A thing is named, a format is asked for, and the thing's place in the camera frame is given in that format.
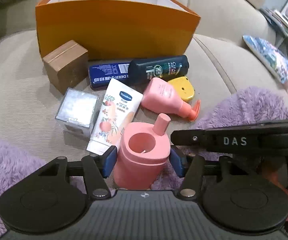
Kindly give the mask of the clear plastic cube box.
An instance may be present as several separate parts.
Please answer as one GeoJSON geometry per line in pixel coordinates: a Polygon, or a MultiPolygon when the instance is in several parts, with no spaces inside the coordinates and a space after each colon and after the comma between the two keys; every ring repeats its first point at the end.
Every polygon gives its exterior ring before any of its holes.
{"type": "Polygon", "coordinates": [[[97,105],[97,95],[68,88],[55,120],[65,131],[89,139],[95,124],[97,105]]]}

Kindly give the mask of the brown cardboard box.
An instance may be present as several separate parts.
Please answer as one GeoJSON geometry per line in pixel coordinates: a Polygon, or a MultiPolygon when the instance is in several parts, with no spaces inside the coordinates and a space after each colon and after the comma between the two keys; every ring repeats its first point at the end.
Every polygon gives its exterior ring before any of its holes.
{"type": "Polygon", "coordinates": [[[43,57],[49,81],[62,94],[88,75],[88,50],[71,40],[43,57]]]}

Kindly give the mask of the pink cup with spout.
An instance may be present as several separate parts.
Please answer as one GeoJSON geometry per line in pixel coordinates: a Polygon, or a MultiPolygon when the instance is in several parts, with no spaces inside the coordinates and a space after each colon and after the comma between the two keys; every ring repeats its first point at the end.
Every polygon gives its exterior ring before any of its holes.
{"type": "Polygon", "coordinates": [[[120,141],[114,181],[120,188],[146,190],[156,180],[170,154],[166,133],[171,119],[161,113],[154,124],[131,122],[120,141]]]}

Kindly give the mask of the purple fluffy blanket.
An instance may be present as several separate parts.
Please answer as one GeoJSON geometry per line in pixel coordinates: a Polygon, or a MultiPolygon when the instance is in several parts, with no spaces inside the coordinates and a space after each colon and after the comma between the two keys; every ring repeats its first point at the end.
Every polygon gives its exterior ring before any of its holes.
{"type": "MultiPolygon", "coordinates": [[[[288,119],[288,107],[280,96],[267,89],[248,87],[218,103],[193,127],[207,129],[285,119],[288,119]]],[[[0,195],[45,163],[0,139],[0,195]]],[[[6,228],[0,218],[0,236],[4,233],[6,228]]]]}

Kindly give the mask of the yellow tape measure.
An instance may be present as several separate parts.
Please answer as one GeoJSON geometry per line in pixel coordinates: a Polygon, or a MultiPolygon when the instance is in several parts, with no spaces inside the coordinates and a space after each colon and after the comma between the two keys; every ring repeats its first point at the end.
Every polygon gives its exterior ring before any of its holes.
{"type": "Polygon", "coordinates": [[[188,77],[177,77],[169,80],[168,83],[174,87],[175,91],[179,94],[183,101],[190,102],[194,98],[195,89],[190,83],[188,77]]]}

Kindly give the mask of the white Vaseline tube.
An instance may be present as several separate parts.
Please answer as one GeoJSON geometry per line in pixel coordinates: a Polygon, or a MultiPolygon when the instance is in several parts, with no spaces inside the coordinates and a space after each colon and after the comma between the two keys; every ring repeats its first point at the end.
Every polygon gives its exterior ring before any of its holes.
{"type": "Polygon", "coordinates": [[[132,122],[142,98],[143,94],[137,90],[116,79],[110,80],[87,151],[104,155],[110,146],[119,147],[123,132],[132,122]]]}

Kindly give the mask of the orange paper bag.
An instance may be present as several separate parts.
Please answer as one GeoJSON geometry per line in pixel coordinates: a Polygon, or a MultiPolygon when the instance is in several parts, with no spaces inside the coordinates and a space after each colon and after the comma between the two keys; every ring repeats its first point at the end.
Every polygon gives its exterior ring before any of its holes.
{"type": "Polygon", "coordinates": [[[73,40],[90,60],[181,55],[200,22],[176,0],[41,0],[35,12],[41,56],[73,40]]]}

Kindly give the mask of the dark green shampoo bottle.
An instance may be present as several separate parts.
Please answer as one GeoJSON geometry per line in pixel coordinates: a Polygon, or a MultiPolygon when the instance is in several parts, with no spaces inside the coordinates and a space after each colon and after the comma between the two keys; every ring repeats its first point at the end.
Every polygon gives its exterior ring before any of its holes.
{"type": "Polygon", "coordinates": [[[165,81],[185,76],[189,62],[186,55],[134,59],[128,66],[128,84],[140,85],[159,77],[165,81]]]}

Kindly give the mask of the floral patterned cushion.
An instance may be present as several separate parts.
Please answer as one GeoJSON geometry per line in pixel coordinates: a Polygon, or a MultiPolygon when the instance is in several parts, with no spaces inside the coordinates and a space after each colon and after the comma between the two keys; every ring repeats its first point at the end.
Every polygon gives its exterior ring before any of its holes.
{"type": "Polygon", "coordinates": [[[243,35],[242,39],[280,83],[284,84],[288,81],[288,58],[278,48],[259,37],[243,35]]]}

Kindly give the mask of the blue tin case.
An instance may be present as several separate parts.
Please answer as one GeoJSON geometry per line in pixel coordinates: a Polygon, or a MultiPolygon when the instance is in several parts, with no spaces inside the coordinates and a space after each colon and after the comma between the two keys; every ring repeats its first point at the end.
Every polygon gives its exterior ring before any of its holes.
{"type": "Polygon", "coordinates": [[[111,79],[128,84],[128,62],[93,64],[89,66],[89,80],[92,89],[105,88],[111,79]]]}

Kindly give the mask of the pink pump bottle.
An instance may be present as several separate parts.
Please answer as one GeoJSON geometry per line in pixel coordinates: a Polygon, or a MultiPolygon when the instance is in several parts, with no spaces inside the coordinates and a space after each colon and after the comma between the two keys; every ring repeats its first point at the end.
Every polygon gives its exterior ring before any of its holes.
{"type": "Polygon", "coordinates": [[[194,121],[199,115],[201,101],[191,106],[180,98],[171,84],[154,77],[143,93],[141,105],[156,114],[175,114],[194,121]]]}

